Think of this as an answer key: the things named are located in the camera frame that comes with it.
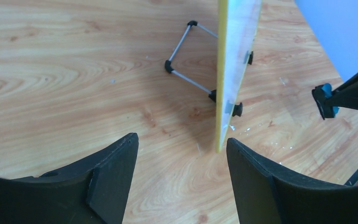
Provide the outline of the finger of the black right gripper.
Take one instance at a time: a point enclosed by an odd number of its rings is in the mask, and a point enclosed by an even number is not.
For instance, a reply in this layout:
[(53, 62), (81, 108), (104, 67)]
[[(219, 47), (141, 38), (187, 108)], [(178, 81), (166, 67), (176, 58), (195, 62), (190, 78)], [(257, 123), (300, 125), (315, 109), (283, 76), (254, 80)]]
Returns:
[(332, 88), (331, 98), (326, 98), (321, 88), (322, 85), (316, 86), (311, 94), (322, 119), (334, 118), (334, 106), (358, 110), (358, 72), (336, 89)]

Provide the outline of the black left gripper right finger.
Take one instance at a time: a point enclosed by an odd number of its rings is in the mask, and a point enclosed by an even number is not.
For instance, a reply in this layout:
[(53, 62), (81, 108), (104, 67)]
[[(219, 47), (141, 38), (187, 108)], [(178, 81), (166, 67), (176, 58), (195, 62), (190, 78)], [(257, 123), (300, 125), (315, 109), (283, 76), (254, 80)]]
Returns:
[(241, 224), (358, 224), (358, 186), (319, 180), (227, 140)]

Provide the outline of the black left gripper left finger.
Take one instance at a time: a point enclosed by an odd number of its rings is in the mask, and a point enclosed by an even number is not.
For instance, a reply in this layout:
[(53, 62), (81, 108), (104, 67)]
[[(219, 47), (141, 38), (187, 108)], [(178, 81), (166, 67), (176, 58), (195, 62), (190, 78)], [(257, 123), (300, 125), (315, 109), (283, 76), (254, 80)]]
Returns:
[(39, 177), (0, 177), (0, 224), (120, 224), (139, 138), (106, 148)]

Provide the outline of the blue whiteboard eraser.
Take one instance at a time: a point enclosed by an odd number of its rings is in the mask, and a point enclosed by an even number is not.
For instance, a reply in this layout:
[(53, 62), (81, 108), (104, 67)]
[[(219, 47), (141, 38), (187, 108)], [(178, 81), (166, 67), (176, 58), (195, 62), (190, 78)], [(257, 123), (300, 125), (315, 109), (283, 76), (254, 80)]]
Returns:
[[(321, 89), (324, 92), (324, 96), (326, 98), (332, 97), (332, 86), (330, 83), (323, 84)], [(333, 117), (335, 117), (339, 111), (339, 108), (337, 106), (334, 106), (332, 109), (333, 109)]]

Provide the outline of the yellow framed whiteboard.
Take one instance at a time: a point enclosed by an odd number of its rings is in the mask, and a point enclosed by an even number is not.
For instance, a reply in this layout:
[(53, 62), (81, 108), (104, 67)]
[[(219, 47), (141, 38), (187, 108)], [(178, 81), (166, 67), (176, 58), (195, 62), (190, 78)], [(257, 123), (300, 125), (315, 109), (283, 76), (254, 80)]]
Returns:
[(219, 153), (253, 51), (261, 0), (218, 1), (217, 86), (214, 148)]

